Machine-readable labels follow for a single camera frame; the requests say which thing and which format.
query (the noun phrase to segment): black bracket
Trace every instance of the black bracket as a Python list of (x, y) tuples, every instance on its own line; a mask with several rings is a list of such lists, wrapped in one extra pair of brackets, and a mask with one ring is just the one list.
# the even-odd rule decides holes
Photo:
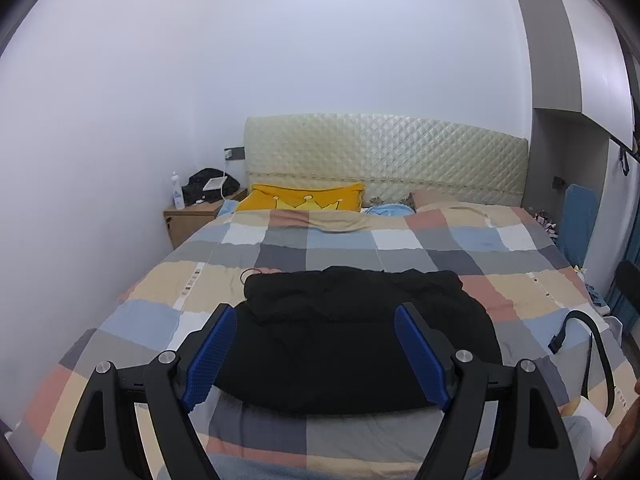
[[(228, 305), (219, 306), (177, 351), (162, 352), (148, 365), (121, 370), (110, 362), (98, 365), (71, 421), (58, 480), (151, 479), (135, 402), (148, 404), (173, 480), (219, 480), (188, 417), (193, 397), (187, 403), (184, 397), (191, 366), (202, 358), (203, 349), (215, 354), (224, 346), (223, 340), (219, 346), (216, 340), (210, 343), (227, 309)], [(396, 331), (426, 397), (436, 398), (445, 413), (416, 480), (464, 478), (488, 400), (498, 400), (498, 412), (483, 480), (577, 480), (561, 417), (532, 361), (507, 367), (483, 363), (465, 350), (454, 351), (410, 303), (398, 307)], [(195, 403), (204, 400), (213, 380), (204, 381), (206, 391), (199, 391)]]

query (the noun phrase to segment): wooden nightstand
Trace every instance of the wooden nightstand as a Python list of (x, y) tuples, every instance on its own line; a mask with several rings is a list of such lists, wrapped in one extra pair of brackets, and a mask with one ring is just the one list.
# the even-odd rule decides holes
[[(246, 190), (239, 189), (228, 199), (242, 200), (246, 197)], [(202, 204), (193, 204), (185, 207), (184, 209), (177, 210), (175, 207), (165, 209), (164, 222), (166, 223), (166, 230), (169, 232), (169, 238), (174, 249), (177, 249), (183, 244), (183, 242), (189, 238), (194, 232), (201, 227), (204, 227), (216, 216), (218, 211), (222, 207), (223, 200), (218, 200), (214, 203), (203, 202)]]

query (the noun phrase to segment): metal screw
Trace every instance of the metal screw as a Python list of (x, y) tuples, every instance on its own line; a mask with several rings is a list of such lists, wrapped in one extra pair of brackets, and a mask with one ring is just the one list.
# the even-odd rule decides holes
[(99, 374), (105, 374), (109, 371), (110, 368), (111, 368), (110, 362), (102, 361), (97, 365), (97, 367), (95, 367), (95, 371), (98, 372)]
[(534, 364), (533, 361), (524, 359), (524, 361), (520, 363), (520, 368), (522, 368), (524, 371), (530, 374), (532, 371), (536, 369), (536, 365)]
[(469, 350), (458, 350), (456, 352), (456, 359), (461, 363), (468, 363), (473, 360), (474, 355)]
[(174, 362), (174, 359), (175, 352), (172, 352), (171, 350), (166, 350), (158, 356), (158, 361), (160, 361), (163, 365)]

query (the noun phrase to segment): plaid comforter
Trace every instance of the plaid comforter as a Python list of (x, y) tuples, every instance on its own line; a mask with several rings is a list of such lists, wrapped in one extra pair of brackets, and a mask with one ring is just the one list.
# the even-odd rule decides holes
[[(66, 431), (87, 379), (103, 360), (146, 364), (202, 327), (219, 303), (244, 300), (246, 269), (294, 271), (332, 265), (399, 272), (450, 269), (484, 305), (505, 364), (529, 358), (558, 406), (580, 394), (588, 332), (570, 322), (562, 350), (547, 345), (570, 309), (598, 323), (617, 386), (609, 420), (622, 419), (634, 374), (583, 284), (543, 229), (520, 208), (433, 205), (404, 218), (356, 212), (246, 211), (218, 218), (170, 254), (130, 291), (100, 328), (60, 360), (10, 442), (36, 480), (55, 478)], [(606, 384), (591, 364), (590, 399), (604, 412)], [(145, 406), (137, 406), (154, 478), (168, 478)], [(495, 403), (487, 404), (472, 463), (486, 456)], [(434, 408), (410, 413), (290, 417), (247, 406), (213, 388), (191, 413), (220, 476), (405, 478), (417, 472), (441, 421)]]

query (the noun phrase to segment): electrical outlet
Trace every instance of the electrical outlet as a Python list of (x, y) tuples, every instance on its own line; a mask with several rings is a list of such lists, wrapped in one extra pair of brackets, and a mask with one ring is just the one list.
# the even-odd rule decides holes
[(554, 176), (554, 179), (551, 183), (551, 187), (553, 189), (563, 189), (566, 186), (566, 180), (559, 176)]
[(237, 148), (225, 148), (226, 160), (244, 160), (244, 146)]

